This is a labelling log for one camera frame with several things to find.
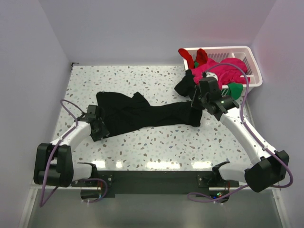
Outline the black t-shirt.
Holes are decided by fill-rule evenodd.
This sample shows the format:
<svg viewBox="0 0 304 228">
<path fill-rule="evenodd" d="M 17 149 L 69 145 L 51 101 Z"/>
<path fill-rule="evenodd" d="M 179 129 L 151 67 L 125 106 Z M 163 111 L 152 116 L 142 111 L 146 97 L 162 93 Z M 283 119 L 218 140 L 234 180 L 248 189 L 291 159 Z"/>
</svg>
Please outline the black t-shirt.
<svg viewBox="0 0 304 228">
<path fill-rule="evenodd" d="M 191 107 L 190 101 L 151 106 L 139 92 L 132 97 L 116 92 L 98 92 L 96 99 L 104 111 L 103 121 L 109 137 L 144 127 L 177 124 L 199 127 L 202 118 L 202 110 Z"/>
</svg>

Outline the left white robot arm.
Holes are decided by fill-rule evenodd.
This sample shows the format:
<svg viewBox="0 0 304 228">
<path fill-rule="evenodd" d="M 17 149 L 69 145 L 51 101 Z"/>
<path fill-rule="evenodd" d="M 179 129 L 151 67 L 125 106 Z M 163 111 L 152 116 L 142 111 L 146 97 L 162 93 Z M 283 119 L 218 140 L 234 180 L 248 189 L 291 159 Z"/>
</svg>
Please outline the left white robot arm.
<svg viewBox="0 0 304 228">
<path fill-rule="evenodd" d="M 43 185 L 68 187 L 74 181 L 82 180 L 87 186 L 98 182 L 98 174 L 91 163 L 73 162 L 72 151 L 87 137 L 96 142 L 109 135 L 102 119 L 82 119 L 74 123 L 61 137 L 37 147 L 33 181 Z"/>
</svg>

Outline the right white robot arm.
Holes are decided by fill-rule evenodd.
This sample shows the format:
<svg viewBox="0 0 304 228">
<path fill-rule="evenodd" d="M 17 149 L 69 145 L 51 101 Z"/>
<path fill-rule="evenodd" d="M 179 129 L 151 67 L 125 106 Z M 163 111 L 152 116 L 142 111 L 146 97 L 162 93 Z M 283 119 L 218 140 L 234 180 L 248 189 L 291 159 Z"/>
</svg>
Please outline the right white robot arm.
<svg viewBox="0 0 304 228">
<path fill-rule="evenodd" d="M 279 188 L 278 183 L 285 178 L 289 155 L 278 151 L 255 130 L 241 115 L 238 103 L 230 96 L 220 92 L 201 92 L 199 86 L 191 102 L 192 107 L 207 110 L 226 126 L 247 153 L 249 166 L 222 162 L 213 167 L 212 182 L 221 187 L 228 181 L 246 183 L 254 192 L 261 192 L 269 187 Z"/>
</svg>

